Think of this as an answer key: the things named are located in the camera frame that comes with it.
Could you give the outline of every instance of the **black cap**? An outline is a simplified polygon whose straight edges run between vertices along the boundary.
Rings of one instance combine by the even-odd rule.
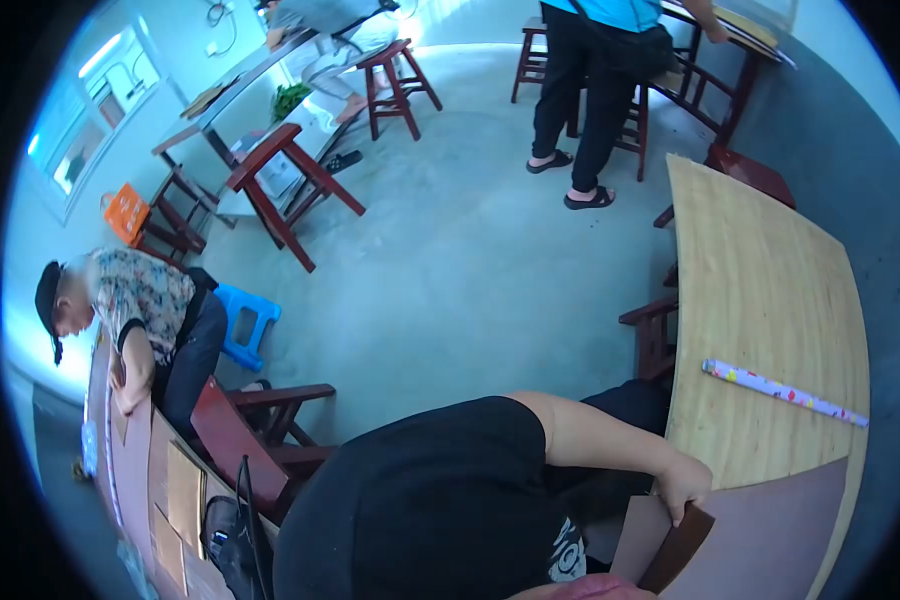
[[[53,364],[60,366],[60,360],[63,358],[63,344],[57,336],[57,330],[54,328],[54,312],[57,304],[57,286],[60,283],[60,276],[63,275],[63,269],[56,260],[50,262],[40,275],[40,282],[36,284],[36,297],[33,302],[36,304],[36,314],[40,315],[40,323],[47,330],[49,338],[53,341]]]

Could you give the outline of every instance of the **blue plastic stool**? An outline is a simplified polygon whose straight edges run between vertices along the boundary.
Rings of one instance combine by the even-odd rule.
[[[240,366],[259,373],[264,366],[264,359],[257,354],[257,350],[260,348],[260,339],[264,335],[267,322],[280,318],[280,307],[259,295],[248,294],[226,283],[217,285],[214,294],[223,303],[223,308],[226,310],[226,339],[223,340],[223,353]],[[244,308],[257,314],[253,333],[250,334],[246,345],[233,341],[233,327],[237,323],[240,311]]]

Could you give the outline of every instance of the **person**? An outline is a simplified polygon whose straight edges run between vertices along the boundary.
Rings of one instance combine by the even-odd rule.
[[[663,8],[660,0],[576,2],[592,25],[578,15],[570,0],[541,1],[547,24],[547,69],[533,115],[534,138],[527,170],[540,174],[573,162],[570,153],[557,150],[557,138],[586,78],[585,122],[573,182],[563,203],[570,210],[602,209],[613,202],[615,193],[599,185],[597,175],[620,138],[640,83],[624,68],[613,42],[631,43],[635,33],[656,27]],[[682,4],[710,42],[728,40],[727,30],[714,15],[712,0],[686,0]]]
[[[217,366],[228,317],[203,270],[191,274],[129,247],[102,247],[61,266],[51,261],[35,304],[63,357],[60,338],[99,317],[110,340],[108,379],[123,414],[151,398],[185,440],[196,438],[190,415]]]
[[[264,0],[258,6],[269,12],[265,43],[270,52],[293,30],[320,32],[315,41],[320,56],[303,68],[301,79],[311,89],[346,102],[336,115],[337,124],[347,123],[369,103],[340,76],[396,41],[396,19],[383,4],[374,0]],[[379,68],[373,77],[377,90],[390,87]]]
[[[582,402],[483,397],[354,438],[290,505],[274,597],[655,598],[585,556],[588,523],[566,498],[608,476],[594,502],[622,516],[655,477],[679,524],[712,474],[661,437],[668,410],[665,390],[632,380]]]

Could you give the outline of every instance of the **black pants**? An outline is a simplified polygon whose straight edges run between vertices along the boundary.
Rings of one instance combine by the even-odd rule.
[[[670,414],[670,393],[656,383],[631,379],[582,401],[615,419],[663,436]],[[647,494],[653,475],[583,466],[544,466],[547,492],[562,498],[579,526],[623,516],[630,498]]]
[[[196,321],[180,345],[173,362],[157,368],[151,388],[153,404],[184,440],[197,437],[190,415],[197,406],[207,378],[217,368],[217,360],[227,337],[227,310],[215,294],[207,292],[200,303]]]
[[[578,15],[541,6],[547,24],[547,70],[533,116],[533,157],[546,159],[557,149],[557,138],[586,84],[586,120],[576,150],[573,188],[588,192],[597,186],[597,174],[620,138],[637,82],[619,68],[607,41]],[[596,25],[610,38],[633,35]]]

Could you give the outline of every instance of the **floral shirt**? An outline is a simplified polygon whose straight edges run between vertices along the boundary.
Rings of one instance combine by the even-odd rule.
[[[139,326],[153,347],[156,363],[170,364],[187,306],[197,290],[190,276],[129,247],[93,250],[85,273],[93,308],[118,352],[127,333]]]

